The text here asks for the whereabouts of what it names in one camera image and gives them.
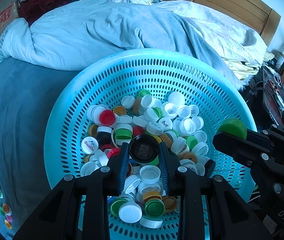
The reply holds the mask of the white logo cap in basket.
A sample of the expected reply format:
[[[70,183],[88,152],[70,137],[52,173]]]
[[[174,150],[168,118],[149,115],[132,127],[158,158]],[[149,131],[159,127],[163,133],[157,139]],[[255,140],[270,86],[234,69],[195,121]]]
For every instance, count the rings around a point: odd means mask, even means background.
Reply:
[[[85,137],[81,141],[81,149],[87,155],[94,154],[99,149],[99,143],[94,137]]]

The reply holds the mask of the red cap in basket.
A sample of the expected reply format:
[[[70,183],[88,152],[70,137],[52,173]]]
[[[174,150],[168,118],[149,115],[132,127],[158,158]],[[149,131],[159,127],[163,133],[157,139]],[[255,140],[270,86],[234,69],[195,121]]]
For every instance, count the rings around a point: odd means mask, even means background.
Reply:
[[[101,112],[99,115],[99,122],[103,126],[112,126],[116,121],[116,116],[113,111],[107,109]]]

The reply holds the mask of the black bottle cap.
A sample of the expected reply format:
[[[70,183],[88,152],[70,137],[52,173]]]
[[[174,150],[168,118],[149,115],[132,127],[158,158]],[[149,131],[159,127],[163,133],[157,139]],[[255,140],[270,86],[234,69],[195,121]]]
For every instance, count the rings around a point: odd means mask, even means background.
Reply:
[[[129,153],[137,163],[151,163],[158,157],[158,141],[149,134],[137,135],[129,143]]]

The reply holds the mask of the light blue duvet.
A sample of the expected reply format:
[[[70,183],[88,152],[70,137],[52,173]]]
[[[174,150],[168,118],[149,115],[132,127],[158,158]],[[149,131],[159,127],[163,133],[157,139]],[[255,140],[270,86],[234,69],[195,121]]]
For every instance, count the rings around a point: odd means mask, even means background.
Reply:
[[[34,23],[13,20],[0,36],[0,64],[7,58],[75,71],[132,49],[165,49],[208,64],[236,89],[242,80],[228,61],[260,66],[267,45],[252,28],[204,5],[185,0],[79,0]]]

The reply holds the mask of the blue fleece blanket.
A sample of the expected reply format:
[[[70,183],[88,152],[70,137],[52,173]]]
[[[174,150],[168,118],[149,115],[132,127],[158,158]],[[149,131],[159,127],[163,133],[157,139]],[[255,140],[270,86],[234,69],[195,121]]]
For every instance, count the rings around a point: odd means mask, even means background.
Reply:
[[[12,239],[50,192],[44,136],[51,110],[72,71],[14,58],[0,64],[0,234]]]

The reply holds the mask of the light blue perforated basket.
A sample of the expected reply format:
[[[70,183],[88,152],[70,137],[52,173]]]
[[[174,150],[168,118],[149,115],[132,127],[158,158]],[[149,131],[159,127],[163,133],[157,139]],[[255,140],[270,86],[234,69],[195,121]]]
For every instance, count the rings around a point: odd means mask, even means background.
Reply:
[[[107,109],[116,116],[112,126],[99,122]],[[256,130],[235,87],[202,61],[159,49],[106,57],[79,73],[53,107],[44,140],[50,186],[68,174],[92,174],[124,144],[149,134],[182,166],[199,176],[222,176],[247,202],[255,185],[249,169],[213,145],[221,122],[230,118]],[[85,137],[98,141],[94,154],[82,151]],[[109,239],[178,239],[180,202],[163,187],[159,157],[140,164],[129,153],[124,189],[107,198]]]

